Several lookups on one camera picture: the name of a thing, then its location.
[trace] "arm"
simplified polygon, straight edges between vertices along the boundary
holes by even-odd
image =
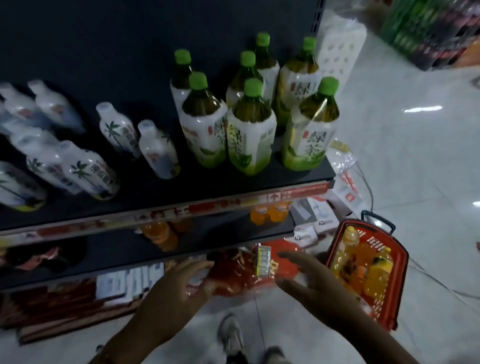
[[[290,279],[277,279],[280,289],[347,339],[367,364],[418,364],[389,333],[362,311],[332,272],[313,256],[301,252],[278,255],[301,266],[309,278],[308,287]]]
[[[187,297],[185,286],[213,262],[186,260],[151,289],[128,324],[103,347],[90,364],[141,363],[156,347],[174,337],[208,301],[216,288],[208,281]]]

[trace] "green bottle cap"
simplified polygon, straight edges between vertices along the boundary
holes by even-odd
[[[175,62],[177,64],[190,64],[192,62],[190,52],[186,49],[177,49],[175,51]]]
[[[338,90],[338,80],[335,77],[328,76],[322,78],[318,91],[326,96],[333,96]]]
[[[303,50],[306,52],[313,52],[316,44],[317,44],[317,40],[314,37],[306,36],[303,39]]]
[[[243,92],[249,97],[259,97],[262,95],[263,82],[258,78],[249,78],[245,81]]]
[[[240,54],[240,64],[243,67],[252,67],[255,65],[255,53],[251,50],[244,50]]]
[[[192,90],[205,90],[208,88],[207,76],[203,72],[192,72],[188,80]]]
[[[268,33],[257,34],[257,45],[259,47],[268,47],[269,44],[270,44],[270,34]]]

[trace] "basket handle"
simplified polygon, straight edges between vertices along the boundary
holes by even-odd
[[[388,221],[387,219],[381,217],[380,215],[375,214],[374,212],[371,212],[371,211],[368,211],[368,210],[363,210],[363,211],[361,212],[361,219],[362,219],[363,221],[366,221],[366,220],[365,220],[365,215],[370,216],[370,217],[372,217],[372,218],[375,218],[375,219],[377,219],[377,220],[380,220],[381,222],[387,224],[388,227],[390,228],[390,232],[389,232],[390,235],[392,235],[393,232],[394,232],[395,229],[396,229],[396,226],[395,226],[392,222],[390,222],[390,221]]]

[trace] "person's left hand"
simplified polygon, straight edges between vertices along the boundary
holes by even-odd
[[[174,337],[195,316],[216,289],[214,281],[206,280],[190,297],[188,281],[214,262],[188,259],[169,270],[150,290],[131,320],[137,330],[148,333],[156,346]]]

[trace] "shopping basket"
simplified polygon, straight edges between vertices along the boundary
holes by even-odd
[[[366,222],[365,216],[371,216],[385,223],[390,227],[390,232],[387,233],[385,230]],[[395,330],[398,326],[396,319],[402,298],[405,274],[407,272],[408,252],[402,244],[392,236],[395,230],[394,224],[373,212],[364,210],[361,212],[361,220],[348,218],[343,220],[338,226],[333,242],[329,248],[330,254],[327,261],[327,267],[329,268],[336,255],[338,245],[342,241],[345,229],[348,226],[353,226],[358,230],[360,243],[368,243],[377,249],[377,251],[381,251],[385,246],[391,250],[390,255],[394,261],[394,265],[383,298],[376,300],[364,293],[360,294],[360,297],[371,307],[374,314],[373,316],[380,326],[388,331]]]

